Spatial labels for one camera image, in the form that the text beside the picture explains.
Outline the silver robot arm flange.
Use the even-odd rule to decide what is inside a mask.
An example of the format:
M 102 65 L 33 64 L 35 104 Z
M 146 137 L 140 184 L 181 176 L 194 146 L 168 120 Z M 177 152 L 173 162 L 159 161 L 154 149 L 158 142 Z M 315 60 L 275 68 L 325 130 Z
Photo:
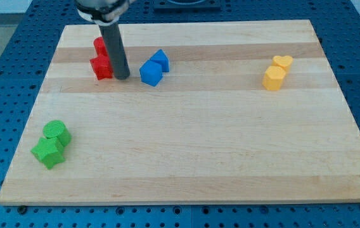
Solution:
M 74 0 L 81 18 L 101 26 L 117 23 L 136 0 Z

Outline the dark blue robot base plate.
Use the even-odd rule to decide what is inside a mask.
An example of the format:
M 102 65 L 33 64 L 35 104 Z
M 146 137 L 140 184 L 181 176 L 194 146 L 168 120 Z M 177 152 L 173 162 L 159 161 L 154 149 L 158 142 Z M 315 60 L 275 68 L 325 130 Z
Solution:
M 157 12 L 169 10 L 219 10 L 221 0 L 154 0 L 153 10 Z

